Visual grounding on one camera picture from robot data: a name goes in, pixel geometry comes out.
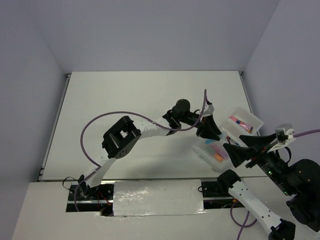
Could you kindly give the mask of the purple highlighter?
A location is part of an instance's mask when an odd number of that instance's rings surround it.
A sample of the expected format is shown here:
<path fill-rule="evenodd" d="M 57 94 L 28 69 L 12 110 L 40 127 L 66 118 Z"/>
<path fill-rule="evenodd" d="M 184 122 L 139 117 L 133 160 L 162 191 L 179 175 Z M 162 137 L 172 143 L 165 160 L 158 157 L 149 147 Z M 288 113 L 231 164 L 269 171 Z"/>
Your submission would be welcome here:
<path fill-rule="evenodd" d="M 224 160 L 229 158 L 228 153 L 226 152 L 226 150 L 222 145 L 213 144 L 212 148 L 216 152 L 216 154 L 220 155 Z"/>

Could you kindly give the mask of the orange highlighter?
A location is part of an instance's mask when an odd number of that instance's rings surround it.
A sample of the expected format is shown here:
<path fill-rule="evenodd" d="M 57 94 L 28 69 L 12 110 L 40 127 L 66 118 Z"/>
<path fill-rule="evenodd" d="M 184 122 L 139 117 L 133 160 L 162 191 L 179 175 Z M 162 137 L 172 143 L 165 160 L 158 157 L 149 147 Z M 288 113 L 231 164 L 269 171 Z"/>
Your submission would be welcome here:
<path fill-rule="evenodd" d="M 222 162 L 222 161 L 224 160 L 224 158 L 223 158 L 221 155 L 219 155 L 218 153 L 215 153 L 215 154 L 213 155 L 213 157 L 214 157 L 218 162 Z"/>

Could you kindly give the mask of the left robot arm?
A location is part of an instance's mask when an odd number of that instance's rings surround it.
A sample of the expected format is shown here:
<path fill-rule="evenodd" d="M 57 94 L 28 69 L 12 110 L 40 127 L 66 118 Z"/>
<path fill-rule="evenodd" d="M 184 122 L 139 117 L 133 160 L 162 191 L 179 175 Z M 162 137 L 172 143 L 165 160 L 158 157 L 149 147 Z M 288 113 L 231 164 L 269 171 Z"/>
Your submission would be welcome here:
<path fill-rule="evenodd" d="M 142 121 L 133 121 L 132 112 L 121 111 L 123 116 L 104 135 L 101 143 L 102 155 L 99 159 L 92 159 L 84 147 L 84 132 L 80 134 L 80 147 L 87 159 L 93 164 L 89 172 L 82 174 L 74 195 L 82 195 L 91 200 L 97 196 L 102 179 L 112 164 L 124 158 L 135 144 L 142 139 L 151 137 L 166 137 L 182 132 L 182 124 L 188 129 L 196 129 L 196 136 L 219 141 L 222 132 L 213 117 L 214 107 L 207 98 L 203 99 L 200 113 L 192 112 L 190 102 L 180 99 L 163 116 L 156 120 L 143 117 Z"/>

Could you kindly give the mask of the blue highlighter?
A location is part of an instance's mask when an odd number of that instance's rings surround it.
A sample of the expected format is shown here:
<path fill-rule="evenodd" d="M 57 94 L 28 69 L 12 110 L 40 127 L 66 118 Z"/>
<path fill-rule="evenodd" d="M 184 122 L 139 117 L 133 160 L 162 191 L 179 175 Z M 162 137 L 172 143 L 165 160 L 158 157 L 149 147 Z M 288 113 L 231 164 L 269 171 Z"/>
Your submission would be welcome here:
<path fill-rule="evenodd" d="M 204 143 L 205 143 L 206 145 L 210 145 L 210 144 L 212 144 L 212 143 L 214 143 L 214 142 L 219 142 L 219 141 L 223 140 L 224 138 L 226 138 L 226 137 L 227 137 L 227 134 L 226 134 L 225 132 L 223 132 L 223 133 L 221 133 L 220 135 L 218 135 L 218 137 L 219 137 L 218 140 L 215 140 L 215 139 L 206 139 L 206 140 L 204 141 Z"/>

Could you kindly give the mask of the light blue gel pen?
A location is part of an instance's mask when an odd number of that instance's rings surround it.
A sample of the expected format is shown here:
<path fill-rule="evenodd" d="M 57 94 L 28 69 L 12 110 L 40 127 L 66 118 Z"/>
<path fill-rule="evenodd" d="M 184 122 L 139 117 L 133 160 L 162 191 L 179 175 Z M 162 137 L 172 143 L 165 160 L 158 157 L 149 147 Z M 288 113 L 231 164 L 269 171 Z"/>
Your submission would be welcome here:
<path fill-rule="evenodd" d="M 232 138 L 230 139 L 230 142 L 233 144 L 233 145 L 236 145 L 236 146 L 241 146 L 238 142 L 234 141 Z"/>

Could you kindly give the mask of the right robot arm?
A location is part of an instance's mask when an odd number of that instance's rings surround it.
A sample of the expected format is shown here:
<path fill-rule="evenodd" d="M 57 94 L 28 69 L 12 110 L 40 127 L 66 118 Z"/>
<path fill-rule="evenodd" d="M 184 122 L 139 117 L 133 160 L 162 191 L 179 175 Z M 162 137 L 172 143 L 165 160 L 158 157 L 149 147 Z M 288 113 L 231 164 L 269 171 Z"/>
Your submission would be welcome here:
<path fill-rule="evenodd" d="M 266 182 L 256 183 L 262 196 L 270 194 L 272 203 L 284 201 L 282 206 L 290 210 L 294 222 L 286 220 L 270 209 L 249 190 L 245 181 L 229 169 L 217 178 L 217 190 L 223 196 L 238 200 L 261 224 L 270 240 L 294 240 L 298 232 L 307 238 L 320 238 L 320 166 L 310 159 L 301 159 L 289 165 L 279 154 L 288 149 L 298 134 L 278 132 L 268 136 L 242 135 L 246 147 L 223 144 L 234 167 L 246 163 L 246 168 L 259 167 L 273 187 Z"/>

